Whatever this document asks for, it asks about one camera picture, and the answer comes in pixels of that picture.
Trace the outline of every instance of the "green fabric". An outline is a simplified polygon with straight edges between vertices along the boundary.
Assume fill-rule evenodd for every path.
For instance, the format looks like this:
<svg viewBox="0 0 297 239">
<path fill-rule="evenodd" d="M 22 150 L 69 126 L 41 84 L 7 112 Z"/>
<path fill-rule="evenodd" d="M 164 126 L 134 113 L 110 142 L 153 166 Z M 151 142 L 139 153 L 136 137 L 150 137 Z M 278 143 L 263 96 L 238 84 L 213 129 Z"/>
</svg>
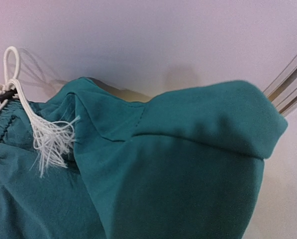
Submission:
<svg viewBox="0 0 297 239">
<path fill-rule="evenodd" d="M 3 110 L 0 238 L 242 238 L 287 127 L 243 81 L 127 103 L 80 78 L 31 105 L 49 121 L 80 116 L 76 142 L 69 169 L 40 179 L 23 109 Z"/>
</svg>

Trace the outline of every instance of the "white wall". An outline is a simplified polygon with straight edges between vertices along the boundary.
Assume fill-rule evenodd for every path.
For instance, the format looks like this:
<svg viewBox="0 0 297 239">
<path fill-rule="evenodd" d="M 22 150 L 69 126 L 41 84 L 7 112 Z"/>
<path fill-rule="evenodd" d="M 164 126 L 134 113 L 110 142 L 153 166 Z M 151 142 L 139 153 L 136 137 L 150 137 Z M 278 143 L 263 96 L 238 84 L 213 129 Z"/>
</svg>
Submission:
<svg viewBox="0 0 297 239">
<path fill-rule="evenodd" d="M 255 213 L 245 239 L 297 239 L 297 109 L 273 156 L 266 160 Z"/>
<path fill-rule="evenodd" d="M 35 101 L 83 75 L 151 96 L 232 79 L 264 90 L 297 53 L 297 0 L 0 0 L 0 81 L 9 45 L 42 65 L 20 77 Z"/>
</svg>

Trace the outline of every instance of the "white drawstring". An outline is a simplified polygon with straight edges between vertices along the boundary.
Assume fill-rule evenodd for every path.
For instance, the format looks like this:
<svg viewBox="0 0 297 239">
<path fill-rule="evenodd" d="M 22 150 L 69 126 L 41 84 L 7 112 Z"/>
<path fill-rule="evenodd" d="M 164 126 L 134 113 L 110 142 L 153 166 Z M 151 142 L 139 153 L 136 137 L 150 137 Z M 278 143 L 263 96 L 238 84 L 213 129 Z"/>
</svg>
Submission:
<svg viewBox="0 0 297 239">
<path fill-rule="evenodd" d="M 7 68 L 7 60 L 10 52 L 13 52 L 15 55 L 15 70 L 12 78 L 9 78 Z M 17 80 L 20 71 L 20 56 L 15 47 L 8 47 L 5 51 L 3 56 L 3 67 L 5 84 L 0 84 L 0 95 L 14 88 L 17 90 L 17 95 L 15 97 L 19 98 L 24 111 L 28 115 L 33 130 L 33 147 L 39 151 L 40 177 L 43 176 L 45 170 L 49 166 L 66 168 L 67 165 L 65 164 L 62 155 L 68 154 L 70 148 L 73 147 L 75 136 L 73 123 L 78 120 L 79 117 L 75 118 L 72 122 L 49 122 L 33 112 L 28 100 L 24 96 L 21 84 L 19 80 Z M 8 100 L 6 99 L 0 104 L 0 111 L 7 103 Z"/>
</svg>

